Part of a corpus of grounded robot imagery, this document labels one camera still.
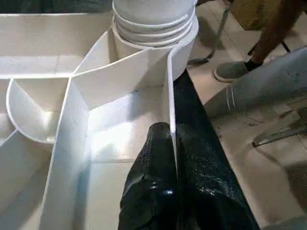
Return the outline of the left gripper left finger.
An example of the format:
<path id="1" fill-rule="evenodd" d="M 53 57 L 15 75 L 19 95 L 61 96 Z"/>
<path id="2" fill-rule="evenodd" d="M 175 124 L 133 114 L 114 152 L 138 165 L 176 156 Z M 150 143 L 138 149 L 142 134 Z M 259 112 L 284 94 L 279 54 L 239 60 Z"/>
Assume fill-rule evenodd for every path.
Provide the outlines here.
<path id="1" fill-rule="evenodd" d="M 127 175 L 120 201 L 118 229 L 175 230 L 177 189 L 169 124 L 154 123 Z"/>

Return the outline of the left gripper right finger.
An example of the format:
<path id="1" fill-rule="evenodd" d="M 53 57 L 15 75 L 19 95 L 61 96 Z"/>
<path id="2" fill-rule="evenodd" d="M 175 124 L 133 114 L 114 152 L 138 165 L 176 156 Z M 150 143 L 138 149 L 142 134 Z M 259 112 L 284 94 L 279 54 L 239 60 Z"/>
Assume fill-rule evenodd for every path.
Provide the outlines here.
<path id="1" fill-rule="evenodd" d="M 216 135 L 177 127 L 185 216 L 191 230 L 258 230 Z"/>

